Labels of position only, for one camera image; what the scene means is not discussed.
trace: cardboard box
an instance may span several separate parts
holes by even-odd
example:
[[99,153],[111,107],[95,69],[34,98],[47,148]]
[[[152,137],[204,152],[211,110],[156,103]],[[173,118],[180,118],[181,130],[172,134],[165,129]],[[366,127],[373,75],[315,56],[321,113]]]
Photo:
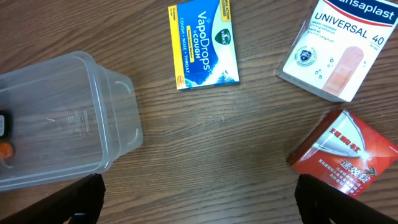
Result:
[[348,111],[334,110],[288,162],[299,173],[357,197],[396,159],[396,145]]
[[178,90],[239,83],[229,0],[169,7]]
[[398,24],[398,4],[315,2],[277,74],[329,101],[350,102]]

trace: orange object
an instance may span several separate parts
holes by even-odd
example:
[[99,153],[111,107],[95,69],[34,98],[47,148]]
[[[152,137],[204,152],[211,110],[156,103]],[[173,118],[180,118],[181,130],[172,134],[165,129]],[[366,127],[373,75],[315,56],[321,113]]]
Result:
[[0,160],[8,159],[14,154],[12,145],[8,142],[0,142]]

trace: red medicine box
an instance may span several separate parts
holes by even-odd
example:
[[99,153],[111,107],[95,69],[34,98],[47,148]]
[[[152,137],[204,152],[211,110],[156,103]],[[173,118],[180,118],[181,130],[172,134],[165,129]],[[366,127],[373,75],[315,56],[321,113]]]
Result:
[[398,147],[346,110],[334,110],[289,158],[311,174],[358,197],[396,159]]

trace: wooden table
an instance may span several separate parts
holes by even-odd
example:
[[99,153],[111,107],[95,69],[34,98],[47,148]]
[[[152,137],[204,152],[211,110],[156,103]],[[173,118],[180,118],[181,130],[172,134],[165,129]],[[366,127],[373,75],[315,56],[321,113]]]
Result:
[[[241,84],[181,93],[167,14],[178,2],[0,1],[0,73],[84,50],[133,80],[145,139],[104,174],[99,223],[301,223],[286,159],[332,108],[398,144],[398,32],[354,101],[335,104],[275,76],[311,2],[233,0]],[[72,182],[0,193],[0,218]],[[359,199],[398,219],[397,185],[394,164]]]

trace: clear plastic container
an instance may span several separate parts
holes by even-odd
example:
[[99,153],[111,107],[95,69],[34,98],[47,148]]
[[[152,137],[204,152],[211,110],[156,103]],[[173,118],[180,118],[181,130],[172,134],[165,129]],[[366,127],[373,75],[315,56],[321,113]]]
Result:
[[0,75],[14,155],[0,191],[107,171],[143,140],[131,80],[73,52]]

